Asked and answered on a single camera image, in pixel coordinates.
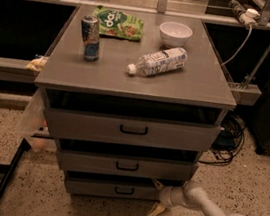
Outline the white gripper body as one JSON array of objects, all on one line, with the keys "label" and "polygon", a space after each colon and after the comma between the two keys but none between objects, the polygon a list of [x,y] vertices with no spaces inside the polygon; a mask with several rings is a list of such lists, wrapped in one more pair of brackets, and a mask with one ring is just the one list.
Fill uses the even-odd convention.
[{"label": "white gripper body", "polygon": [[183,203],[183,189],[180,187],[165,186],[159,194],[160,203],[166,208],[179,206]]}]

